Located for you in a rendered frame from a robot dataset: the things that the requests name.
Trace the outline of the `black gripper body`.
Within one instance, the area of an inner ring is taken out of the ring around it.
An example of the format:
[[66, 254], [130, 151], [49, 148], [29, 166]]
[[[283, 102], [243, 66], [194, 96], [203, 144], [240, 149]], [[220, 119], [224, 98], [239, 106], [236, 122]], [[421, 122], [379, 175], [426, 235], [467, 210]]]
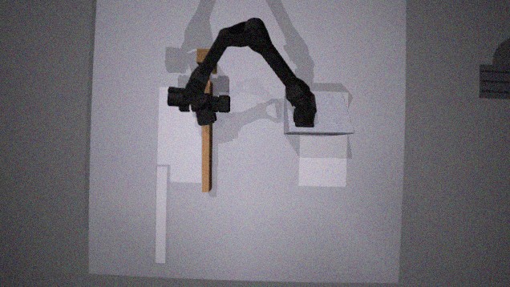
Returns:
[[194, 107], [191, 103], [186, 104], [186, 107], [179, 107], [182, 112], [189, 112], [189, 105], [191, 105], [191, 110], [208, 110], [208, 107], [212, 106], [212, 108], [218, 108], [219, 112], [230, 112], [230, 96], [229, 95], [219, 95], [218, 97], [212, 98], [212, 105], [208, 105], [206, 108], [198, 109]]

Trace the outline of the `wooden post with slot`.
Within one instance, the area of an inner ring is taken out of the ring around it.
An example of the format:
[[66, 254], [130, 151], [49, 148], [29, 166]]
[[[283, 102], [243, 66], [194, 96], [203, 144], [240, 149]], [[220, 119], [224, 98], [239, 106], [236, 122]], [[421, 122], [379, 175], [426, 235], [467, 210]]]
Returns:
[[[203, 49], [203, 48], [197, 48], [197, 58], [196, 58], [196, 62], [198, 63], [198, 65], [201, 65], [206, 54], [208, 53], [209, 49]], [[212, 70], [212, 74], [216, 74], [217, 73], [217, 65], [214, 67], [214, 69]]]

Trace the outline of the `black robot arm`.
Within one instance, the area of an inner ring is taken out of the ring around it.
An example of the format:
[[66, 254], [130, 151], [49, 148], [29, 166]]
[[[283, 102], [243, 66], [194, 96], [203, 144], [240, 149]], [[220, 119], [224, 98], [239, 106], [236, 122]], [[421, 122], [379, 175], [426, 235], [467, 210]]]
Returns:
[[[221, 29], [206, 54], [201, 65], [192, 73], [186, 87], [170, 87], [168, 89], [168, 105], [186, 107], [191, 103], [198, 109], [212, 105], [212, 94], [205, 94], [204, 89], [210, 73], [225, 52], [227, 46], [248, 46], [260, 54], [272, 67], [279, 79], [285, 85], [285, 97], [294, 105], [293, 121], [295, 127], [314, 127], [314, 118], [317, 112], [315, 94], [308, 84], [299, 79], [289, 68], [272, 44], [269, 32], [263, 21], [259, 18], [250, 18], [234, 26]], [[216, 112], [208, 110], [195, 110], [197, 123], [200, 126], [215, 123]]]

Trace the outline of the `wooden rail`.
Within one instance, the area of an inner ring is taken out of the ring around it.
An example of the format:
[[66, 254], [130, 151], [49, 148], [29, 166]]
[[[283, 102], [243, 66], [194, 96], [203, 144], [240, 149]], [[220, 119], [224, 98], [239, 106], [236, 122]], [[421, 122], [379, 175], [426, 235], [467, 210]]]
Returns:
[[[209, 80], [204, 93], [213, 94], [213, 83]], [[212, 189], [213, 124], [202, 126], [202, 192]]]

